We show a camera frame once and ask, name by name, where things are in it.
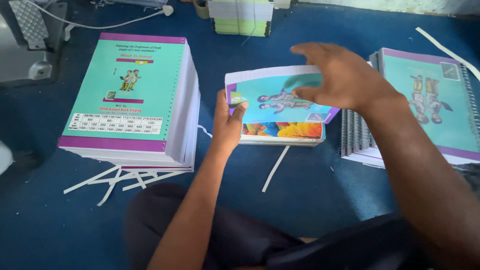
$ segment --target forearm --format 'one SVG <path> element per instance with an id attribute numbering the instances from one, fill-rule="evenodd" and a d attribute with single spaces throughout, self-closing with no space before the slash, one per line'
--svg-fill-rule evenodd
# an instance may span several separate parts
<path id="1" fill-rule="evenodd" d="M 208 151 L 148 269 L 201 269 L 227 158 Z"/>
<path id="2" fill-rule="evenodd" d="M 480 204 L 417 123 L 407 99 L 373 104 L 363 115 L 402 214 L 437 246 L 480 254 Z"/>

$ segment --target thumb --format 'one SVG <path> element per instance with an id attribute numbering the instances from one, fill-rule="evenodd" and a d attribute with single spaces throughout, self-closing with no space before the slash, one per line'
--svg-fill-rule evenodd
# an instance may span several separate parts
<path id="1" fill-rule="evenodd" d="M 304 100 L 315 102 L 319 104 L 324 97 L 323 87 L 299 86 L 292 90 L 294 97 L 299 97 Z"/>
<path id="2" fill-rule="evenodd" d="M 240 103 L 232 113 L 232 116 L 228 120 L 229 122 L 240 122 L 242 123 L 243 115 L 248 108 L 248 102 L 244 101 Z"/>

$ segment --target hand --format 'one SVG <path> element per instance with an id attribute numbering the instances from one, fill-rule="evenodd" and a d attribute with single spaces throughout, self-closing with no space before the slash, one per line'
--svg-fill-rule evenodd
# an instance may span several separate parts
<path id="1" fill-rule="evenodd" d="M 290 50 L 305 55 L 307 64 L 316 65 L 323 76 L 320 87 L 300 86 L 292 90 L 293 96 L 361 115 L 378 102 L 405 99 L 364 59 L 344 47 L 310 42 Z"/>
<path id="2" fill-rule="evenodd" d="M 209 152 L 214 151 L 215 154 L 224 158 L 230 156 L 240 141 L 242 118 L 247 108 L 248 102 L 244 101 L 235 108 L 230 116 L 225 89 L 218 92 L 213 118 L 213 138 Z"/>

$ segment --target white wall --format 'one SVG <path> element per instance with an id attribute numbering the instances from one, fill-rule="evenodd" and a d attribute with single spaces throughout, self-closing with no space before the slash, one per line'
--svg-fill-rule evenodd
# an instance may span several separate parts
<path id="1" fill-rule="evenodd" d="M 480 15 L 480 0 L 300 0 L 300 2 L 416 14 Z"/>

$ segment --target blue floor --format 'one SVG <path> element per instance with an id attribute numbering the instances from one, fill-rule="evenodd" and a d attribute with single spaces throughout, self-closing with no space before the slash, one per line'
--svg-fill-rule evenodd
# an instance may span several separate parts
<path id="1" fill-rule="evenodd" d="M 300 42 L 337 43 L 367 58 L 381 47 L 445 56 L 415 28 L 480 66 L 480 22 L 449 17 L 376 12 L 299 4 L 274 10 L 271 37 L 217 35 L 191 3 L 173 1 L 170 17 L 109 30 L 115 33 L 186 37 L 200 79 L 199 124 L 212 130 L 216 92 L 225 73 L 303 64 L 289 48 Z M 73 3 L 71 19 L 87 25 L 115 25 L 153 11 L 115 4 L 94 9 Z M 0 177 L 0 269 L 128 269 L 122 244 L 122 216 L 140 188 L 96 204 L 106 184 L 63 190 L 112 167 L 57 149 L 100 31 L 75 28 L 65 43 L 56 83 L 0 91 L 0 139 L 13 151 L 33 150 L 43 164 L 26 171 L 11 167 Z M 239 146 L 228 161 L 218 204 L 265 221 L 294 236 L 318 237 L 358 221 L 397 211 L 385 170 L 343 160 L 336 153 L 340 117 L 327 126 L 327 140 L 314 148 L 292 147 L 266 193 L 261 189 L 283 147 Z M 199 132 L 196 167 L 210 138 Z M 189 185 L 194 174 L 167 179 Z"/>

